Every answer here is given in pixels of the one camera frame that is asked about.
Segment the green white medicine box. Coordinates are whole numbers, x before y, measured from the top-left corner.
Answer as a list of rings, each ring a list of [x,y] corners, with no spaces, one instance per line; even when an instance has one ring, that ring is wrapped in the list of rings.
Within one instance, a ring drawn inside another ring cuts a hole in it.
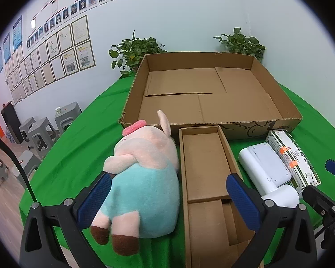
[[[316,170],[287,130],[270,130],[266,142],[291,173],[292,179],[288,184],[296,189],[300,198],[307,186],[317,187],[321,184]]]

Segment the white handheld fan device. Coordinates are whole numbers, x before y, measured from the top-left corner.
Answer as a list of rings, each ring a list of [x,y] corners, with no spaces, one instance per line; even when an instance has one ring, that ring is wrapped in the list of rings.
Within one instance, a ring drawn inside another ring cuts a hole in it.
[[[238,160],[263,200],[274,201],[279,207],[299,204],[297,190],[288,184],[292,174],[268,143],[242,149]]]

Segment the narrow cardboard insert box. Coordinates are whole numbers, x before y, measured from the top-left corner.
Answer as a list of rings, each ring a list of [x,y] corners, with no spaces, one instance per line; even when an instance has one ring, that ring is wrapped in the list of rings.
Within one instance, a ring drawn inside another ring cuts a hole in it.
[[[240,173],[230,144],[219,126],[181,128],[179,138],[186,267],[232,267],[254,232],[226,189]]]

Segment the pink pig plush toy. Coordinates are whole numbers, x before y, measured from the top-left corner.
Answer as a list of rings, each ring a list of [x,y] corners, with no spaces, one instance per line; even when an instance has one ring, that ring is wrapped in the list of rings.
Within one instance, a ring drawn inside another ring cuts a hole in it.
[[[168,235],[177,224],[180,163],[168,118],[161,110],[157,115],[159,127],[139,120],[125,128],[103,164],[112,186],[90,231],[121,256],[135,255],[140,239]]]

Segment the green tablecloth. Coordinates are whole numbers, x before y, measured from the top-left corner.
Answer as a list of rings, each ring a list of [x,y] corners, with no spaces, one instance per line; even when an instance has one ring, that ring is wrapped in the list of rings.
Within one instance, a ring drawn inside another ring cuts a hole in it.
[[[74,198],[102,171],[121,138],[118,123],[133,79],[116,81],[99,95],[55,143],[30,181],[34,194],[44,206]],[[311,105],[291,90],[287,95],[303,119],[292,137],[316,170],[320,190],[335,201],[335,176],[326,171],[328,159],[335,160],[335,128]],[[179,218],[173,233],[140,242],[140,251],[131,257],[117,255],[112,246],[101,246],[88,230],[84,235],[105,265],[110,267],[184,267],[184,224]]]

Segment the large cardboard tray box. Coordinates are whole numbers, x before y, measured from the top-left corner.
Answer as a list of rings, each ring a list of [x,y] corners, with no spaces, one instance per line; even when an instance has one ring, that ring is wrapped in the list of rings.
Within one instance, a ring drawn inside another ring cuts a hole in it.
[[[162,110],[173,134],[193,126],[221,126],[227,138],[264,137],[293,130],[302,115],[254,57],[235,53],[172,52],[146,55],[120,124],[159,126]]]

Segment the black cabinet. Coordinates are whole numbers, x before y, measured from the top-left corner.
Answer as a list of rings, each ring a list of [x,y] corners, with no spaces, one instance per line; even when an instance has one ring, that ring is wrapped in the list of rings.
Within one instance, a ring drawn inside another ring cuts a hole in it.
[[[1,110],[1,114],[16,144],[21,144],[23,142],[23,137],[19,129],[21,123],[15,112],[14,105],[12,103],[5,105]]]

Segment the right potted green plant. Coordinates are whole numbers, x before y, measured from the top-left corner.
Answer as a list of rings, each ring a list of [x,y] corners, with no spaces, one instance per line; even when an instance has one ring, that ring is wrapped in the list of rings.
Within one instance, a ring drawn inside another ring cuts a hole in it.
[[[255,57],[259,62],[263,61],[265,46],[256,37],[242,34],[240,27],[235,27],[231,35],[222,33],[214,36],[214,39],[229,53],[245,54]]]

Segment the potted green plant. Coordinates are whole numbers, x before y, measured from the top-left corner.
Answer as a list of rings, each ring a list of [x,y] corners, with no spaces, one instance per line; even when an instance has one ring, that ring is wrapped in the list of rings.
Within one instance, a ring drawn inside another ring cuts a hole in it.
[[[256,37],[242,34],[240,27],[235,27],[231,35],[222,33],[214,36],[214,39],[229,53],[245,54],[255,57],[259,62],[263,61],[265,46]]]
[[[108,51],[113,59],[111,68],[120,70],[121,78],[136,74],[146,54],[166,53],[164,45],[155,38],[136,38],[133,31],[131,39],[123,39],[118,45],[112,45]]]

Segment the left potted green plant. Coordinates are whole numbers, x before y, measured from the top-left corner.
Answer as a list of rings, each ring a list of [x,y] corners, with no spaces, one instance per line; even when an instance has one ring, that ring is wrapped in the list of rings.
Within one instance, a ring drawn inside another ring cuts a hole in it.
[[[155,38],[136,38],[133,31],[131,39],[123,39],[118,45],[112,45],[108,51],[113,59],[111,68],[120,70],[121,78],[136,74],[146,54],[166,53],[164,45]]]

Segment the framed certificates on wall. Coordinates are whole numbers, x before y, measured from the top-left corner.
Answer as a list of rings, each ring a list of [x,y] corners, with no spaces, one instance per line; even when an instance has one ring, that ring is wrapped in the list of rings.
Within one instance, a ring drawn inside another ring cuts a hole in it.
[[[62,13],[23,39],[18,19],[0,45],[0,76],[13,103],[68,76],[96,66],[88,17],[71,21]]]

